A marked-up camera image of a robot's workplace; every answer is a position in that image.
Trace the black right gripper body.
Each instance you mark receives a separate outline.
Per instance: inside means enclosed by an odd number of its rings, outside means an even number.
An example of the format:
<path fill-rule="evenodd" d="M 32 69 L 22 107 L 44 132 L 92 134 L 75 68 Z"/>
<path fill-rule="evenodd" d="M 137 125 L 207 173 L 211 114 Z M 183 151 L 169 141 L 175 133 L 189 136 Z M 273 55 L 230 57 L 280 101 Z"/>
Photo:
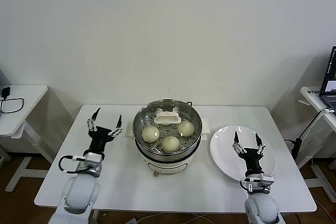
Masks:
<path fill-rule="evenodd" d="M 246 152 L 240 154 L 240 157 L 245 161 L 245 175 L 262 174 L 263 170 L 259 161 L 263 158 L 263 153 L 258 153 L 258 149 L 246 148 Z"/>

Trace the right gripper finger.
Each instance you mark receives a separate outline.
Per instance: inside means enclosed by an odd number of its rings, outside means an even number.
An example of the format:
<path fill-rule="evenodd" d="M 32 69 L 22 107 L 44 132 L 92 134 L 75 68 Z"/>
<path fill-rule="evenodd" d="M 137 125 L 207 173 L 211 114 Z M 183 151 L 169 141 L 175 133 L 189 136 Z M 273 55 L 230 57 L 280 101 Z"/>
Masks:
<path fill-rule="evenodd" d="M 246 153 L 246 150 L 240 145 L 239 143 L 239 138 L 238 138 L 238 134 L 235 131 L 235 135 L 234 135 L 234 142 L 232 145 L 234 151 L 239 155 L 239 154 L 243 154 Z"/>
<path fill-rule="evenodd" d="M 258 146 L 257 154 L 263 155 L 265 144 L 263 144 L 262 139 L 259 137 L 257 133 L 255 134 L 255 137 L 256 137 L 256 143 Z"/>

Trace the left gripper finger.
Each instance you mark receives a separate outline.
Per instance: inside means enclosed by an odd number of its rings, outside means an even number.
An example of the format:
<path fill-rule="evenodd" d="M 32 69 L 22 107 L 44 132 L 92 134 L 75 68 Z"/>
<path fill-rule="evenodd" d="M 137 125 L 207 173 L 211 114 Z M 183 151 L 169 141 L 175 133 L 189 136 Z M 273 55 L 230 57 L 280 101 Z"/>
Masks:
<path fill-rule="evenodd" d="M 121 134 L 122 132 L 122 115 L 119 115 L 119 119 L 118 119 L 118 122 L 117 122 L 117 125 L 116 125 L 116 128 L 109 133 L 109 136 L 110 137 L 117 137 L 119 134 Z"/>
<path fill-rule="evenodd" d="M 97 127 L 95 125 L 96 118 L 98 116 L 98 113 L 100 111 L 100 108 L 96 110 L 96 112 L 87 120 L 87 126 L 89 131 L 97 131 Z"/>

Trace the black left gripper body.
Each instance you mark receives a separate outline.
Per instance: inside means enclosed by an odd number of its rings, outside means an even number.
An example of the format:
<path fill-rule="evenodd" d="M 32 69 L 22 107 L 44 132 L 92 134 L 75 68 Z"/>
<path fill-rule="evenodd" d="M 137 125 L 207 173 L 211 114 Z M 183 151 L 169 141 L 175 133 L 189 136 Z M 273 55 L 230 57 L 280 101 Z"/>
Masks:
<path fill-rule="evenodd" d="M 111 130 L 97 126 L 97 130 L 89 130 L 88 135 L 91 137 L 91 143 L 87 150 L 84 151 L 83 156 L 88 153 L 95 153 L 99 155 L 104 155 L 104 149 L 108 142 L 114 140 L 114 136 L 109 135 L 112 133 Z"/>

